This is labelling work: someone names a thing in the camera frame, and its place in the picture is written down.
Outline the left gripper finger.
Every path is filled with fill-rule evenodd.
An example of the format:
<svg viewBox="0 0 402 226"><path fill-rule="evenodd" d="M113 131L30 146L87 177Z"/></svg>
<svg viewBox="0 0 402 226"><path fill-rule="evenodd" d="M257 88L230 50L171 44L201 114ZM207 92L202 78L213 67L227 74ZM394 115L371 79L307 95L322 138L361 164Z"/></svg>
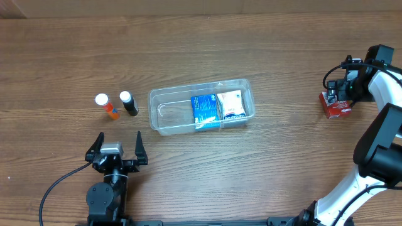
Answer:
<svg viewBox="0 0 402 226"><path fill-rule="evenodd" d="M91 145L91 147L85 154L86 162L94 161L94 158L100 153L103 142L104 142L104 133L100 132L93 145Z"/></svg>
<svg viewBox="0 0 402 226"><path fill-rule="evenodd" d="M136 136L136 147L135 147L135 155L137 157L138 165L148 165L148 156L146 154L143 140L141 136L141 132L137 132Z"/></svg>

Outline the red medicine box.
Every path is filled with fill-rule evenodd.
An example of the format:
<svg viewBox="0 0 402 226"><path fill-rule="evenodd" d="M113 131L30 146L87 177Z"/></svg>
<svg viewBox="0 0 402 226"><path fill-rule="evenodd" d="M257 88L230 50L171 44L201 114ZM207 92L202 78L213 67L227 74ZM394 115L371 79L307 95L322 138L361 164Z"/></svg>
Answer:
<svg viewBox="0 0 402 226"><path fill-rule="evenodd" d="M323 111L327 119L335 119L338 117L348 116L352 109L350 108L347 101L335 101L334 103L330 104L328 102L327 93L322 92L319 96L320 102L323 107Z"/></svg>

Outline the orange bottle white cap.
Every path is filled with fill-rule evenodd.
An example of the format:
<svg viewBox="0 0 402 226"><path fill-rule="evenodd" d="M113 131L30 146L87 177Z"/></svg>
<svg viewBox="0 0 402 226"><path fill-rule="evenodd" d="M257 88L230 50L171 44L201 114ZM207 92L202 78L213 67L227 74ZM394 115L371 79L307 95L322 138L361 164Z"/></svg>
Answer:
<svg viewBox="0 0 402 226"><path fill-rule="evenodd" d="M95 97L95 103L101 106L113 120L120 118L117 109L110 103L109 97L106 94L97 94Z"/></svg>

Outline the black bottle white cap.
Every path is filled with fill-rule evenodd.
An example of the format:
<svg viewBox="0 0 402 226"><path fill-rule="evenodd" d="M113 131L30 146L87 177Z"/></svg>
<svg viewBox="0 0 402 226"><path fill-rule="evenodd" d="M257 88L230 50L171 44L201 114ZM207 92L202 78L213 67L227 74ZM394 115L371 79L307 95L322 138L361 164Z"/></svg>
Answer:
<svg viewBox="0 0 402 226"><path fill-rule="evenodd" d="M128 91L122 91L119 94L119 98L122 101L124 108L128 111L129 115L136 116L138 115L138 105L134 99L134 97Z"/></svg>

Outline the white blue medicine box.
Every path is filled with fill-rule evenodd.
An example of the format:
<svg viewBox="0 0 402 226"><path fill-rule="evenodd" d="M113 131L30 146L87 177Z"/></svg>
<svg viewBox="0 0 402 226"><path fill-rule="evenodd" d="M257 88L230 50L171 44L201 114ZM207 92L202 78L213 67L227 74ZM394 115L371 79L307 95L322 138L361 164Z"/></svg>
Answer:
<svg viewBox="0 0 402 226"><path fill-rule="evenodd" d="M223 120L246 117L240 90L219 93L217 98Z"/></svg>

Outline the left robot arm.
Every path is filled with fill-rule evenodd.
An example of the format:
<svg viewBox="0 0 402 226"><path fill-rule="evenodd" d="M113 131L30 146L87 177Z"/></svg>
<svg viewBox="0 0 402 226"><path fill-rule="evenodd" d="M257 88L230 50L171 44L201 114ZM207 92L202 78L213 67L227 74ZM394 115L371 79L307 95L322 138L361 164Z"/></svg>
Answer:
<svg viewBox="0 0 402 226"><path fill-rule="evenodd" d="M92 185L86 194L89 206L88 225L133 225L126 215L128 174L137 173L140 167L148 164L141 133L136 136L135 159L123 159L120 142L105 143L104 133L85 154L85 161L96 171L103 174L103 181Z"/></svg>

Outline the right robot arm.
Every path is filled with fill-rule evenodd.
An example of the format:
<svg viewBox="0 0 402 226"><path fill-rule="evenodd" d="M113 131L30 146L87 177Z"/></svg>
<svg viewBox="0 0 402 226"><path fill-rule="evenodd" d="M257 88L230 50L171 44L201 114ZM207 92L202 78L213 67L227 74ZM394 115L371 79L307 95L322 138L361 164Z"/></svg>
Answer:
<svg viewBox="0 0 402 226"><path fill-rule="evenodd" d="M371 46L365 59L347 56L340 80L323 79L326 107L344 102L375 102L379 114L358 141L352 171L325 197L314 201L287 225L353 225L352 214L385 190L400 190L401 69L392 66L394 50Z"/></svg>

